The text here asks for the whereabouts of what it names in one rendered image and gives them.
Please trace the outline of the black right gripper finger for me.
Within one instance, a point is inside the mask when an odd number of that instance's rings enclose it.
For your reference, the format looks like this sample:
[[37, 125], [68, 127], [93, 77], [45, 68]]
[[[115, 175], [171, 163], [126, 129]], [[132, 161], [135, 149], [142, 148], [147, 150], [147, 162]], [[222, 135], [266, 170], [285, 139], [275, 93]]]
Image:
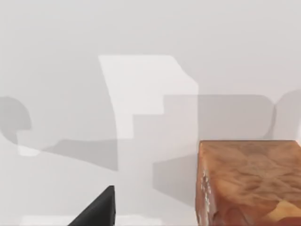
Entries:
[[115, 187], [108, 186], [67, 226], [115, 226]]

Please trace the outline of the brown bread loaf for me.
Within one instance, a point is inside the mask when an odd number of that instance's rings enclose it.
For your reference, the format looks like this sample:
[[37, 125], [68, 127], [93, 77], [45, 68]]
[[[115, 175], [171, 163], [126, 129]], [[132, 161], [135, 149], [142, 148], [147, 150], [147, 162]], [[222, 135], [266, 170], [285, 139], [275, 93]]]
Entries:
[[202, 140], [198, 226], [301, 226], [301, 145], [294, 140]]

